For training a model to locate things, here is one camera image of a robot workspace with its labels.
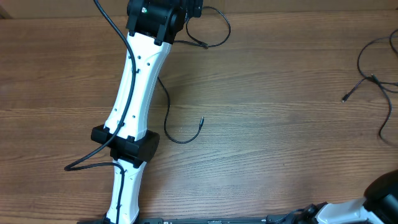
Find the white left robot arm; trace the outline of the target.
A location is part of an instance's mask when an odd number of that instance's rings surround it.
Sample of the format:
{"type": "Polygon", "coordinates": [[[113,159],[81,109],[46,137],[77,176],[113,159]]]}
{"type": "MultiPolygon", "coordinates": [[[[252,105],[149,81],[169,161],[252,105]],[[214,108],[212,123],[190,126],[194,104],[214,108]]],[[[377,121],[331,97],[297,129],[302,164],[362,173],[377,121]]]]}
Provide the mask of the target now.
{"type": "Polygon", "coordinates": [[[147,128],[154,87],[175,36],[202,9],[202,1],[134,0],[127,5],[127,54],[118,94],[106,122],[91,133],[113,158],[112,200],[102,223],[138,222],[142,175],[160,140],[147,128]]]}

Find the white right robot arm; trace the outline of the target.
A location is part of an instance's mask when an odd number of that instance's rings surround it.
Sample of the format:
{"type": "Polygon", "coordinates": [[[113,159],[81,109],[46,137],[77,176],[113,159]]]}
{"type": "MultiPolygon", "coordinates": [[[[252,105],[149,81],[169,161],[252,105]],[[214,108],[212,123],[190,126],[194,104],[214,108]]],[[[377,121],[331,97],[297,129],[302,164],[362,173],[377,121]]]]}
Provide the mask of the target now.
{"type": "Polygon", "coordinates": [[[397,224],[397,171],[377,178],[360,199],[311,205],[294,222],[397,224]]]}

